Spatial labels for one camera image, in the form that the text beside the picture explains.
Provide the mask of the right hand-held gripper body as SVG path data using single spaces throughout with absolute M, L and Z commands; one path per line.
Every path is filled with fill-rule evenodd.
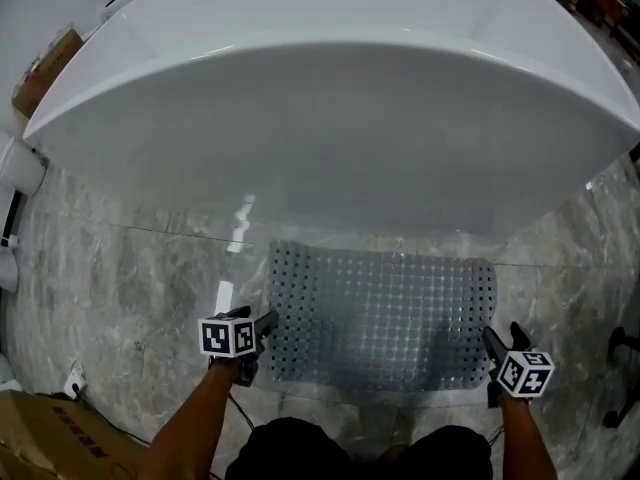
M 546 352 L 509 351 L 500 366 L 489 373 L 488 407 L 497 408 L 501 394 L 524 400 L 541 397 L 554 370 L 555 365 Z

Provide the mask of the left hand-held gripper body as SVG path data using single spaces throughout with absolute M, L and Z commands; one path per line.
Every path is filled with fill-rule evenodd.
M 258 370 L 259 340 L 250 317 L 205 318 L 198 321 L 200 353 L 209 360 L 239 360 L 235 383 L 250 386 Z

